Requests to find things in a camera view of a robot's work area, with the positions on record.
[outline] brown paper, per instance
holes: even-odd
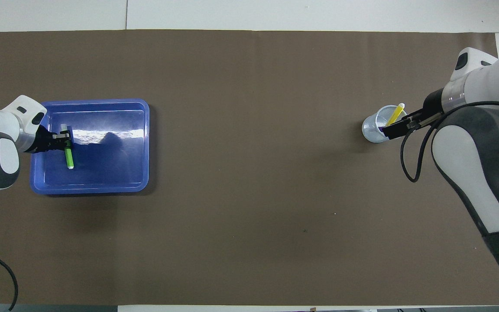
[[[0,109],[20,94],[151,107],[140,193],[37,195],[21,155],[0,192],[19,303],[499,304],[499,267],[430,152],[413,184],[401,141],[360,130],[383,105],[419,109],[465,47],[496,55],[471,33],[0,33]]]

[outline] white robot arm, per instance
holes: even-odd
[[[61,135],[39,125],[46,113],[46,108],[25,95],[0,110],[0,190],[11,186],[18,177],[18,152],[64,148]]]
[[[427,125],[428,135],[435,131],[431,150],[438,170],[459,194],[499,265],[499,59],[464,49],[450,82],[431,93],[422,109],[383,132],[389,138],[407,137]],[[402,165],[415,182],[420,167],[411,178],[403,160]]]

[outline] brown table surface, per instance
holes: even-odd
[[[20,94],[151,108],[140,193],[37,195],[21,155],[0,192],[19,303],[499,304],[499,267],[430,151],[412,184],[401,141],[360,131],[383,105],[419,109],[468,46],[496,55],[479,33],[0,33],[0,109]]]

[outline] yellow marker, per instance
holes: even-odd
[[[402,111],[404,110],[404,107],[405,107],[404,103],[400,103],[400,104],[398,104],[398,106],[396,106],[396,109],[394,109],[394,112],[392,113],[392,116],[390,116],[390,119],[388,119],[388,122],[386,123],[386,127],[390,126],[391,124],[393,124],[396,121],[396,119],[398,118],[398,116],[400,114],[402,114]]]

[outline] white floor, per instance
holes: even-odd
[[[0,0],[0,32],[100,29],[495,32],[499,54],[499,0]],[[172,308],[123,306],[119,310]],[[230,306],[221,310],[309,308]],[[218,307],[198,309],[216,311]],[[176,306],[174,310],[187,312],[194,307]]]

